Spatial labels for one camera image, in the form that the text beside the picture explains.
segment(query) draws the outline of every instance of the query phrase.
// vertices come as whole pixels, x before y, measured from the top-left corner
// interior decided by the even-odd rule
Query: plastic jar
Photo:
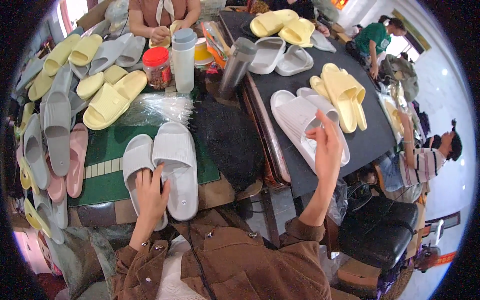
[[[151,48],[144,53],[142,62],[148,85],[155,90],[166,88],[172,80],[168,50],[163,47]]]

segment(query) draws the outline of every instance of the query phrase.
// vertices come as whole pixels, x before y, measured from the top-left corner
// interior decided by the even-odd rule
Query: table
[[[241,36],[252,39],[244,34],[242,25],[249,24],[253,17],[246,12],[220,12],[219,25],[225,34],[227,44],[232,45],[233,41]],[[291,77],[282,77],[275,72],[267,75],[247,72],[240,87],[247,108],[250,108],[262,137],[267,158],[266,183],[272,188],[291,184],[294,198],[313,191],[317,186],[317,177],[275,122],[270,109],[270,97],[280,89],[295,94],[297,89],[310,86],[310,77],[320,75],[325,63],[331,62],[346,69],[366,91],[362,105],[368,128],[365,131],[356,130],[345,134],[351,158],[350,162],[340,169],[340,177],[358,170],[396,145],[390,124],[378,103],[375,88],[368,74],[345,52],[344,46],[337,41],[330,41],[337,48],[336,53],[315,48],[306,49],[314,60],[311,70]]]

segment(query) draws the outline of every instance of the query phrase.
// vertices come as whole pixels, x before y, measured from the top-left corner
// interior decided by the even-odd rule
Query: clear plastic bag
[[[348,185],[343,179],[338,179],[336,182],[335,191],[328,206],[328,216],[340,226],[343,218],[347,213],[348,207]]]
[[[176,96],[167,96],[164,92],[140,94],[113,126],[160,126],[169,121],[188,126],[192,112],[193,101],[190,100],[189,94],[177,93]]]

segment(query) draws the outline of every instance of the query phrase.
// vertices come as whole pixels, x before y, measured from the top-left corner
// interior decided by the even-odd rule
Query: brown jacket
[[[189,239],[187,223],[174,226]],[[318,258],[324,227],[307,226],[294,218],[285,229],[281,248],[274,251],[235,213],[223,209],[198,213],[191,221],[192,244],[218,300],[331,299]],[[118,250],[114,299],[154,300],[167,251],[166,240],[148,243],[139,252],[130,246]],[[210,299],[192,250],[182,257],[181,280]]]

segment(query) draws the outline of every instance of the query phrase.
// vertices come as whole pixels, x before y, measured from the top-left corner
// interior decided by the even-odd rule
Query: gray bottle cap
[[[183,51],[195,47],[197,34],[191,28],[183,28],[175,32],[172,36],[172,49]]]

